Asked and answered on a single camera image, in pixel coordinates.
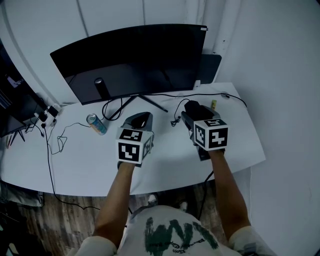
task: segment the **white wall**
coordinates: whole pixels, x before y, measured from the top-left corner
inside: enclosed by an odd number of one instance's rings
[[[144,24],[142,0],[80,0],[89,36]]]
[[[224,4],[225,0],[79,0],[89,36],[143,24],[203,24],[209,28],[205,53],[212,52]],[[4,0],[1,11],[0,37],[30,87],[52,102],[78,102],[50,57],[86,37],[76,0]]]
[[[39,80],[60,103],[78,102],[50,57],[86,37],[76,2],[5,0],[3,5],[13,36]]]
[[[317,1],[243,0],[217,81],[233,82],[247,102],[267,158],[252,167],[253,225],[279,256],[313,256],[320,248]],[[236,179],[248,196],[243,175]]]

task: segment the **forearm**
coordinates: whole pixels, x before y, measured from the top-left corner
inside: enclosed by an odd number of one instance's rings
[[[94,229],[94,236],[109,239],[119,247],[128,218],[130,187],[135,165],[123,162],[116,174]]]
[[[220,150],[209,154],[214,172],[217,209],[223,230],[229,239],[235,231],[250,225],[248,211],[224,154]]]

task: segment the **monitor stand leg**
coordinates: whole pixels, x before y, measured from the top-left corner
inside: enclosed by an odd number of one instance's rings
[[[14,140],[15,140],[15,138],[16,138],[16,136],[17,136],[18,133],[19,133],[19,135],[21,136],[21,138],[23,139],[23,141],[26,142],[26,141],[25,141],[25,138],[24,138],[24,136],[23,136],[23,134],[22,134],[22,132],[21,132],[20,130],[17,130],[17,131],[14,133],[14,135],[13,135],[13,138],[12,138],[12,140],[11,140],[11,142],[10,142],[10,146],[11,146],[12,143],[14,142]]]
[[[162,106],[158,105],[157,103],[155,103],[154,101],[152,101],[151,99],[148,99],[147,97],[143,96],[143,95],[138,95],[138,96],[132,96],[130,97],[123,105],[122,107],[120,107],[116,112],[114,112],[114,114],[109,117],[108,119],[112,119],[114,118],[121,110],[123,110],[129,103],[131,103],[136,97],[139,97],[140,99],[156,106],[157,108],[163,110],[164,112],[168,112],[168,110],[166,110],[165,108],[163,108]]]
[[[143,96],[143,95],[139,95],[138,96],[140,99],[143,99],[145,100],[146,102],[156,106],[157,108],[163,110],[164,112],[167,112],[168,113],[168,110],[166,110],[165,108],[163,108],[162,106],[158,105],[157,103],[155,103],[154,101],[152,101],[151,99],[148,99],[147,97]]]

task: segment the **desk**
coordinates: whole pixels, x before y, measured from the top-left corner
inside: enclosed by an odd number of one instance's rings
[[[171,95],[192,93],[221,93],[239,97],[232,83],[203,84],[193,91],[170,92]],[[65,130],[67,142],[63,152],[50,155],[51,171],[57,194],[70,196],[101,197],[107,195],[117,174],[116,132],[125,119],[140,112],[153,114],[152,130],[154,147],[133,173],[130,193],[144,194],[181,188],[202,183],[212,171],[209,160],[200,161],[189,132],[181,121],[172,127],[170,121],[182,100],[167,96],[148,96],[168,110],[168,113],[146,101],[136,98],[128,105],[120,118],[107,122],[107,133],[98,135],[92,128],[73,125]],[[216,111],[229,125],[226,160],[232,173],[264,161],[265,155],[255,127],[245,105],[236,98],[225,99],[221,95],[192,96],[190,99],[210,106],[217,100]],[[65,106],[57,118],[49,143],[52,152],[58,151],[57,136],[64,128],[76,122],[86,123],[86,117],[95,113],[102,117],[104,102],[82,106],[80,103]],[[120,107],[115,100],[107,108],[110,116]],[[177,113],[184,110],[181,104]],[[47,145],[38,129],[25,135],[25,142],[17,137],[12,147],[5,149],[1,160],[1,179],[19,187],[52,193],[48,169]]]

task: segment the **monitor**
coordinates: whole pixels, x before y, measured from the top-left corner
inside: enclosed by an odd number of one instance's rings
[[[192,90],[207,27],[156,24],[117,29],[50,55],[85,105],[128,96]]]

